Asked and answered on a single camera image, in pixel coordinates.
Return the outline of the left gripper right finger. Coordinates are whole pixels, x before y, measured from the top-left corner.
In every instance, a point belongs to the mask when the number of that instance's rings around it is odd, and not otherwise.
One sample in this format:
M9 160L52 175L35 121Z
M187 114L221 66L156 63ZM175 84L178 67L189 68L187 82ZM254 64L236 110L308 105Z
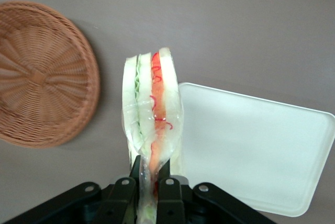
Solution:
M181 185L179 180L170 175L170 161L167 161L159 171L156 223L185 223Z

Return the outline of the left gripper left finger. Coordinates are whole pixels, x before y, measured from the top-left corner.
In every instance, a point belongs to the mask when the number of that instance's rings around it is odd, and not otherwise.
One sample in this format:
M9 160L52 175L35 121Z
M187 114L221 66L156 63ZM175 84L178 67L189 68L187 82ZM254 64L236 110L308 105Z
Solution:
M106 188L106 198L95 216L96 223L136 223L140 161L141 157L137 156L129 176Z

